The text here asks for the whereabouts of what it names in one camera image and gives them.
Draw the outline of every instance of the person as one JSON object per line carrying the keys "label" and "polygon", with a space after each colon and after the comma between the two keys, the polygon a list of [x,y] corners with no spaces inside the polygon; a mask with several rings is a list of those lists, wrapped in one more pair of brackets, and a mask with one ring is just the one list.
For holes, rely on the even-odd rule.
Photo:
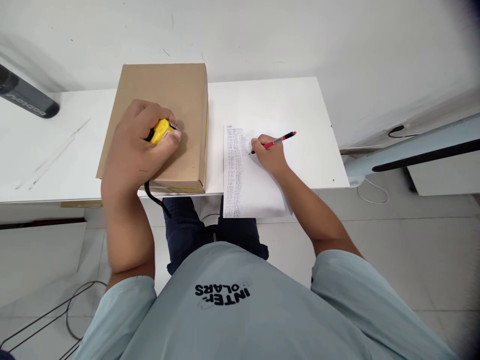
{"label": "person", "polygon": [[176,124],[170,110],[135,100],[114,132],[101,182],[111,278],[75,359],[457,358],[289,168],[282,143],[263,147],[267,135],[252,149],[311,239],[311,288],[266,261],[255,219],[220,216],[211,229],[191,199],[177,197],[164,199],[171,278],[157,296],[154,238],[137,190],[181,140],[177,130],[156,146],[144,140],[162,118]]}

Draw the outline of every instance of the t-shirt sleeve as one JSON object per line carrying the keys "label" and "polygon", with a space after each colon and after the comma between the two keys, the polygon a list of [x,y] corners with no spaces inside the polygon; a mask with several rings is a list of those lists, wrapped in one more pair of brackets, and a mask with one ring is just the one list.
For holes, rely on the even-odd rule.
{"label": "t-shirt sleeve", "polygon": [[311,290],[366,336],[405,359],[458,359],[374,267],[355,254],[321,252]]}
{"label": "t-shirt sleeve", "polygon": [[149,276],[129,277],[100,300],[74,360],[119,359],[157,298]]}

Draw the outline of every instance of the hand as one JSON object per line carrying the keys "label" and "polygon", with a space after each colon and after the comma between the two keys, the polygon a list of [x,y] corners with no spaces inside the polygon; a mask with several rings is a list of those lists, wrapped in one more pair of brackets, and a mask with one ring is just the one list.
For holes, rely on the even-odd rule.
{"label": "hand", "polygon": [[284,145],[280,142],[268,149],[264,148],[264,144],[275,140],[274,137],[268,135],[260,135],[258,139],[251,140],[251,148],[255,151],[260,164],[267,170],[274,178],[283,174],[285,170],[289,169],[284,155]]}
{"label": "hand", "polygon": [[168,131],[155,146],[145,139],[160,119],[177,125],[172,112],[157,103],[134,100],[115,128],[101,180],[102,199],[137,194],[179,147],[182,133]]}

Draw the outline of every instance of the scratch marks on table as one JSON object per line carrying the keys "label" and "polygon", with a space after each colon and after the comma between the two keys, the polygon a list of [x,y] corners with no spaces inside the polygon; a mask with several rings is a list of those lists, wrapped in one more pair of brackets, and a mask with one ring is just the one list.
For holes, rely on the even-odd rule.
{"label": "scratch marks on table", "polygon": [[47,171],[52,167],[53,164],[59,159],[60,156],[69,148],[69,146],[74,142],[75,138],[70,137],[69,142],[61,149],[61,151],[48,163],[46,166],[44,166],[42,169],[43,171],[38,175],[38,177],[35,179],[35,181],[30,185],[28,190],[32,190],[32,188],[39,182],[39,180],[47,173]]}
{"label": "scratch marks on table", "polygon": [[[75,141],[77,134],[92,120],[92,118],[88,118],[80,127],[78,127],[72,134],[60,145],[58,146],[52,153],[44,159],[41,164],[33,171],[29,179],[35,177],[35,180],[31,183],[28,190],[31,190],[39,180],[48,172],[48,170],[55,164],[55,162],[63,155],[63,153],[69,148],[69,146]],[[20,189],[26,181],[21,182],[17,185],[15,190]]]}
{"label": "scratch marks on table", "polygon": [[87,124],[89,123],[90,120],[92,120],[91,117],[89,117],[87,121],[85,121],[77,130],[75,130],[75,131],[73,132],[73,134],[70,135],[70,137],[74,137],[76,134],[78,134],[79,131],[82,130],[82,129],[85,127],[85,125],[87,125]]}

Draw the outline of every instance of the dark blue pants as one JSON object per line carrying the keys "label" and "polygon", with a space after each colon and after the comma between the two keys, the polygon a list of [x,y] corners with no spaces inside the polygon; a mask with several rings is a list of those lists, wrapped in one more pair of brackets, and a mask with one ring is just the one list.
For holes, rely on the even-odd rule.
{"label": "dark blue pants", "polygon": [[170,263],[166,269],[173,275],[180,264],[205,244],[225,241],[267,260],[269,249],[260,243],[257,221],[254,218],[223,218],[224,197],[221,197],[217,225],[205,226],[200,221],[190,197],[164,197],[163,203],[171,218],[163,213]]}

